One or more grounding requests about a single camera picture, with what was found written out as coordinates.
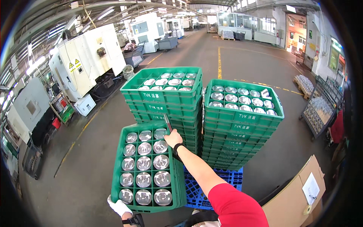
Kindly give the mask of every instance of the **seated worker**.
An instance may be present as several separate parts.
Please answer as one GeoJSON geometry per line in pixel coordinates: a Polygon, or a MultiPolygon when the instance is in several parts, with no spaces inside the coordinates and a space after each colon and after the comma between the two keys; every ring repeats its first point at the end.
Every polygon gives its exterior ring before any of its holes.
{"type": "Polygon", "coordinates": [[[129,53],[132,52],[135,48],[136,42],[135,40],[131,40],[131,42],[129,42],[128,44],[126,44],[125,48],[124,48],[124,53],[129,53]]]}
{"type": "MultiPolygon", "coordinates": [[[[257,201],[225,182],[205,161],[184,147],[183,139],[176,129],[173,129],[170,135],[166,135],[164,139],[173,149],[176,147],[180,159],[214,209],[214,211],[206,212],[194,210],[185,223],[185,227],[269,226],[266,215],[257,201]]],[[[132,217],[132,211],[121,200],[113,203],[110,195],[107,201],[123,220],[132,217]]]]}

